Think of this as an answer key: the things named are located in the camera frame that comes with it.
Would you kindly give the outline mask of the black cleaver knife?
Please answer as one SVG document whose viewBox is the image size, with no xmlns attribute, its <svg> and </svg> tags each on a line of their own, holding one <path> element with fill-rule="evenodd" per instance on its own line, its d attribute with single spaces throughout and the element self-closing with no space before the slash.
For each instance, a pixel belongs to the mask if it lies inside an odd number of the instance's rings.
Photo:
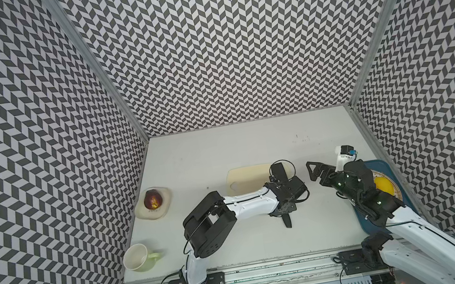
<svg viewBox="0 0 455 284">
<path fill-rule="evenodd" d="M 281 216 L 282 220 L 283 220 L 283 224 L 285 225 L 285 227 L 291 229 L 293 227 L 292 225 L 292 220 L 291 220 L 291 216 L 289 214 L 284 214 Z"/>
</svg>

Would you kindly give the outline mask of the beige cutting board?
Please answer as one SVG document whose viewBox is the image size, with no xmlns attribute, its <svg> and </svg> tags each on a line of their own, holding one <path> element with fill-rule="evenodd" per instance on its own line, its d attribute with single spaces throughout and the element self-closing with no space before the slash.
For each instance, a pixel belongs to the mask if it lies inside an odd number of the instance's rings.
<svg viewBox="0 0 455 284">
<path fill-rule="evenodd" d="M 258 191 L 269 183 L 272 163 L 243 166 L 229 170 L 226 178 L 228 196 L 241 196 Z"/>
</svg>

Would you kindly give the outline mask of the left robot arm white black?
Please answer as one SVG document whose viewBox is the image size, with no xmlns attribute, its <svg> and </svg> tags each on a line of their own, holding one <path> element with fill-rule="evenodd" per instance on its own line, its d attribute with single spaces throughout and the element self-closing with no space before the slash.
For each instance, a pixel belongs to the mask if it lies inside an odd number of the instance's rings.
<svg viewBox="0 0 455 284">
<path fill-rule="evenodd" d="M 291 229 L 289 216 L 307 194 L 306 184 L 294 176 L 273 180 L 261 189 L 240 196 L 222 196 L 210 192 L 183 221 L 186 262 L 181 278 L 186 284 L 203 284 L 207 280 L 206 260 L 223 245 L 235 223 L 255 216 L 281 218 Z"/>
</svg>

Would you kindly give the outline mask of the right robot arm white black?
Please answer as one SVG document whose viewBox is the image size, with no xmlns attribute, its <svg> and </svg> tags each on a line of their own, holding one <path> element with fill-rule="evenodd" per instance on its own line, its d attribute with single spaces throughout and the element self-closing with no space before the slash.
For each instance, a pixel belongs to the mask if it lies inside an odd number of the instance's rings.
<svg viewBox="0 0 455 284">
<path fill-rule="evenodd" d="M 379 189 L 356 154 L 340 153 L 336 165 L 308 161 L 306 168 L 311 180 L 334 188 L 378 228 L 362 242 L 365 258 L 379 258 L 425 284 L 455 284 L 455 238 Z"/>
</svg>

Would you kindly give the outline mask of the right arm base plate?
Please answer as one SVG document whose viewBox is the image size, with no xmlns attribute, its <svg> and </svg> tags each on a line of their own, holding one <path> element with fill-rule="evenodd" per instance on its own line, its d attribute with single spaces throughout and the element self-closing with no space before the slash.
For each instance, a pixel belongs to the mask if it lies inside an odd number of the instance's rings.
<svg viewBox="0 0 455 284">
<path fill-rule="evenodd" d="M 387 270 L 389 266 L 381 259 L 379 251 L 360 248 L 339 252 L 338 258 L 347 275 Z"/>
</svg>

